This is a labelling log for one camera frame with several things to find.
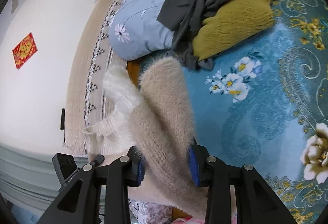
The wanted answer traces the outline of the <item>beige fuzzy graphic sweater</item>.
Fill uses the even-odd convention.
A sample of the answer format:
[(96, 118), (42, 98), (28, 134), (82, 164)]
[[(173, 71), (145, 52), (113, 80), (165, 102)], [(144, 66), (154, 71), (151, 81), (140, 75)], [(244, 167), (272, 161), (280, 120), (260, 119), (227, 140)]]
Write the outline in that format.
[(195, 186), (188, 167), (195, 127), (178, 60), (154, 62), (141, 75), (140, 86), (132, 83), (124, 67), (111, 67), (103, 89), (112, 109), (108, 117), (84, 129), (88, 154), (103, 155), (109, 164), (135, 146), (146, 161), (146, 174), (140, 187), (129, 188), (129, 197), (204, 218), (207, 193)]

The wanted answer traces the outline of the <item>grey floral bedsheet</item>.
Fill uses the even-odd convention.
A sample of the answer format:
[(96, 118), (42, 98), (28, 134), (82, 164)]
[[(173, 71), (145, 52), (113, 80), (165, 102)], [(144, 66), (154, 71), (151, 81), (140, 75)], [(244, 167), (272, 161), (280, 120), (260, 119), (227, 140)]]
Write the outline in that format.
[(129, 199), (129, 207), (138, 223), (172, 223), (172, 207)]

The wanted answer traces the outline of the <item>beige quilted headboard cover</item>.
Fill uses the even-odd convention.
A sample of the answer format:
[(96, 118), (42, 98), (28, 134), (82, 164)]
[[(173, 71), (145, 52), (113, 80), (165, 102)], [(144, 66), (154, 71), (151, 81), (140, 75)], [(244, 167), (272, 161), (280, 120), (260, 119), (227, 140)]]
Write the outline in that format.
[(104, 94), (102, 81), (113, 65), (127, 66), (113, 50), (108, 37), (111, 20), (124, 0), (97, 0), (80, 37), (69, 75), (65, 115), (62, 117), (66, 153), (88, 155), (83, 130), (105, 118), (112, 102)]

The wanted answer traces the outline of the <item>teal floral blanket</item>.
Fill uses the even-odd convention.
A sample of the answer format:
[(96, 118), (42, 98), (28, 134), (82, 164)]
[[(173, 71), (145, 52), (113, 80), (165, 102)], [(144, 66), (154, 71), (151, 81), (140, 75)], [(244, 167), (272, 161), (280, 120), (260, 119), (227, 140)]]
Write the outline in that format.
[(197, 141), (232, 166), (252, 164), (297, 223), (327, 205), (327, 3), (275, 0), (275, 23), (184, 69)]

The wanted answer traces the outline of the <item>dark grey garment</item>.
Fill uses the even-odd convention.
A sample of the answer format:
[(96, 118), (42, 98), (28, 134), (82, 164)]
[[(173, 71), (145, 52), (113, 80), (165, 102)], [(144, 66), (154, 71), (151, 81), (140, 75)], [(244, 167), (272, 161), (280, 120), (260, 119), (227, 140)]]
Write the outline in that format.
[(230, 0), (165, 0), (157, 20), (173, 32), (173, 53), (182, 65), (191, 70), (213, 68), (213, 61), (199, 65), (200, 57), (194, 54), (192, 39), (198, 34), (202, 22), (213, 17)]

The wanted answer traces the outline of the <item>mustard yellow knit sweater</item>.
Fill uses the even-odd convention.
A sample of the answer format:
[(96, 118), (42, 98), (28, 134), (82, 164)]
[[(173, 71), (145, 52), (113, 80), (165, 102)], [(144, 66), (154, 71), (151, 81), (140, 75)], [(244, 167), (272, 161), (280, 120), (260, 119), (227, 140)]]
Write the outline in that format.
[(194, 55), (203, 61), (272, 26), (271, 0), (230, 0), (202, 22)]

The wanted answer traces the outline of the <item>wooden bed frame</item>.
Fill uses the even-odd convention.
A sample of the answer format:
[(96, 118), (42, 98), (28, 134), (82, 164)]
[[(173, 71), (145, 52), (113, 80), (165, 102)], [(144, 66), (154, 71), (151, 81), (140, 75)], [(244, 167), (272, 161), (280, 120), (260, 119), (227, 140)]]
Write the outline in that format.
[(127, 62), (128, 75), (135, 86), (138, 86), (140, 63), (141, 61), (139, 59)]

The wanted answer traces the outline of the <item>red paper wall sticker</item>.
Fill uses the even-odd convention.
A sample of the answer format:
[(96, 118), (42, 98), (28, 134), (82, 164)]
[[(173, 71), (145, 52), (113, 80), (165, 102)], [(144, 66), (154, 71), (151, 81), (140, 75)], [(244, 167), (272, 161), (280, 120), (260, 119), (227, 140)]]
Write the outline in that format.
[(28, 61), (28, 59), (37, 52), (37, 50), (38, 49), (33, 34), (30, 32), (12, 50), (16, 68), (20, 69)]

